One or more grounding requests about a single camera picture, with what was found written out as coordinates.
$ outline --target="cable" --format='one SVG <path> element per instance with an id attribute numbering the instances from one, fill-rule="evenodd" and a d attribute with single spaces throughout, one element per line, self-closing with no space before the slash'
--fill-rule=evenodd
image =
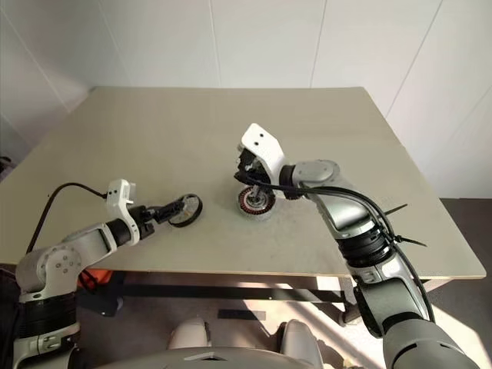
<path id="1" fill-rule="evenodd" d="M 393 244 L 393 248 L 400 255 L 400 258 L 403 260 L 405 265 L 407 265 L 408 270 L 414 277 L 414 282 L 417 285 L 418 290 L 421 292 L 422 299 L 424 300 L 424 304 L 427 309 L 427 313 L 429 314 L 429 320 L 435 323 L 436 317 L 434 316 L 434 309 L 432 308 L 432 305 L 429 302 L 429 299 L 427 298 L 427 292 L 425 291 L 424 285 L 422 284 L 421 279 L 418 277 L 418 274 L 415 271 L 414 266 L 412 265 L 412 263 L 410 263 L 410 260 L 408 260 L 407 255 L 405 255 L 405 253 L 400 249 L 400 246 L 398 246 L 397 243 Z"/>
<path id="2" fill-rule="evenodd" d="M 415 271 L 414 266 L 410 263 L 410 260 L 408 260 L 407 255 L 404 254 L 404 252 L 400 249 L 400 247 L 397 244 L 398 239 L 400 239 L 400 240 L 407 240 L 407 239 L 406 238 L 403 239 L 401 236 L 396 236 L 394 234 L 393 226 L 391 225 L 390 220 L 387 218 L 387 215 L 372 199 L 361 194 L 360 192 L 353 191 L 353 190 L 350 190 L 348 188 L 328 187 L 328 186 L 314 187 L 314 188 L 296 188 L 296 187 L 292 187 L 292 186 L 275 185 L 275 184 L 270 184 L 270 183 L 266 183 L 266 182 L 262 182 L 262 181 L 257 181 L 256 179 L 245 174 L 244 172 L 238 172 L 234 175 L 234 177 L 238 181 L 245 183 L 246 185 L 257 185 L 257 186 L 260 186 L 263 188 L 269 188 L 271 190 L 290 192 L 292 194 L 302 194 L 302 195 L 304 195 L 304 194 L 321 194 L 321 195 L 325 195 L 325 196 L 336 196 L 339 198 L 349 198 L 351 200 L 356 201 L 359 204 L 362 204 L 367 209 L 367 211 L 372 215 L 373 220 L 377 224 L 380 224 L 378 219 L 377 219 L 378 217 L 383 221 L 384 226 L 387 229 L 387 240 L 390 242 L 390 247 L 392 247 L 395 250 L 395 252 L 398 255 L 400 255 L 401 260 L 405 263 L 409 272 L 411 273 L 411 276 L 414 279 L 414 282 L 417 285 L 417 288 L 422 295 L 422 299 L 424 300 L 424 304 L 425 304 L 425 307 L 427 309 L 427 313 L 429 314 L 429 320 L 433 323 L 436 322 L 435 316 L 434 316 L 434 310 L 432 308 L 431 303 L 429 302 L 429 299 L 427 297 L 427 292 L 425 291 L 424 285 L 422 284 L 421 279 L 419 278 L 417 272 Z"/>
<path id="3" fill-rule="evenodd" d="M 91 192 L 92 194 L 95 194 L 96 196 L 99 196 L 100 198 L 107 198 L 107 196 L 108 196 L 107 194 L 102 194 L 101 192 L 97 192 L 96 190 L 94 190 L 94 189 L 92 189 L 92 188 L 90 188 L 84 184 L 77 183 L 77 182 L 64 183 L 61 186 L 59 186 L 58 188 L 56 188 L 53 191 L 52 196 L 48 199 L 48 202 L 46 203 L 46 206 L 45 206 L 45 210 L 43 210 L 43 213 L 42 213 L 41 217 L 39 218 L 38 225 L 36 226 L 34 234 L 32 235 L 31 242 L 29 242 L 29 246 L 28 246 L 27 250 L 25 251 L 26 254 L 30 253 L 32 251 L 32 249 L 34 248 L 36 240 L 38 239 L 39 233 L 41 232 L 41 228 L 42 228 L 43 224 L 45 223 L 46 216 L 48 215 L 49 209 L 52 206 L 53 201 L 56 198 L 56 195 L 63 188 L 66 188 L 69 186 L 80 187 L 86 191 Z"/>
<path id="4" fill-rule="evenodd" d="M 85 274 L 88 279 L 92 282 L 93 287 L 90 288 L 87 284 L 87 281 L 82 277 L 82 274 Z M 78 281 L 82 285 L 82 287 L 90 294 L 95 293 L 95 289 L 99 286 L 98 280 L 96 277 L 94 277 L 89 271 L 83 270 L 82 273 L 78 275 Z"/>

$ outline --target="red object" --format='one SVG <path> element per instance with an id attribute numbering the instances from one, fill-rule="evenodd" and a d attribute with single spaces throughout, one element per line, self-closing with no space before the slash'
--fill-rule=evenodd
<path id="1" fill-rule="evenodd" d="M 86 271 L 95 278 L 98 284 L 107 284 L 113 274 L 113 271 L 106 271 L 105 269 L 86 269 Z M 87 286 L 95 287 L 94 281 L 86 273 L 82 272 L 80 275 Z M 80 281 L 77 282 L 77 285 L 81 288 L 84 287 Z"/>

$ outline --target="beige tabletop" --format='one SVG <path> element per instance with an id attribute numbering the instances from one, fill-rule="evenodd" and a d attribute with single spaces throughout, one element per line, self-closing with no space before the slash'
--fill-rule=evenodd
<path id="1" fill-rule="evenodd" d="M 201 217 L 169 224 L 97 264 L 126 271 L 348 276 L 314 204 L 279 201 L 264 222 L 236 208 L 237 146 L 256 122 L 291 162 L 331 159 L 346 179 L 391 215 L 395 231 L 428 244 L 403 249 L 423 278 L 482 278 L 484 267 L 363 88 L 99 88 L 46 136 L 0 184 L 0 262 L 25 253 L 48 195 L 79 181 L 106 191 L 109 181 L 137 184 L 137 204 L 167 204 L 194 192 Z M 109 221 L 105 204 L 65 189 L 36 245 L 58 243 Z"/>

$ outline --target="black ring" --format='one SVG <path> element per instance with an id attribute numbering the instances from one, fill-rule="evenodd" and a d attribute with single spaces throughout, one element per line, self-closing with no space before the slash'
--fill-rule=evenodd
<path id="1" fill-rule="evenodd" d="M 186 227 L 187 225 L 190 225 L 191 223 L 196 221 L 196 219 L 201 214 L 201 210 L 203 209 L 203 202 L 201 202 L 201 199 L 196 194 L 186 194 L 185 196 L 181 196 L 178 200 L 183 201 L 185 198 L 197 198 L 198 199 L 198 208 L 197 208 L 196 212 L 189 219 L 187 219 L 186 221 L 182 221 L 181 223 L 173 223 L 171 221 L 171 219 L 169 219 L 168 223 L 170 225 L 172 225 L 173 227 L 176 227 L 176 228 Z"/>

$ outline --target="floor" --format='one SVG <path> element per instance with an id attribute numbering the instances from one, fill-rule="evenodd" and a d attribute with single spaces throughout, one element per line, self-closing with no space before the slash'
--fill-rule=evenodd
<path id="1" fill-rule="evenodd" d="M 492 271 L 489 227 L 492 200 L 443 200 L 470 246 Z M 141 283 L 235 285 L 283 288 L 319 288 L 337 283 L 327 278 L 277 278 L 234 275 L 144 274 L 130 277 Z M 429 293 L 437 323 L 472 357 L 480 368 L 492 368 L 492 278 L 452 281 Z M 259 320 L 218 319 L 219 309 L 264 312 Z M 283 321 L 307 323 L 318 339 L 327 367 L 360 365 L 384 368 L 382 342 L 360 322 L 340 327 L 311 303 L 228 301 L 193 298 L 125 298 L 116 317 L 102 317 L 79 309 L 81 346 L 93 366 L 150 354 L 166 347 L 172 330 L 183 320 L 200 316 L 211 329 L 215 346 L 274 350 L 275 333 Z"/>

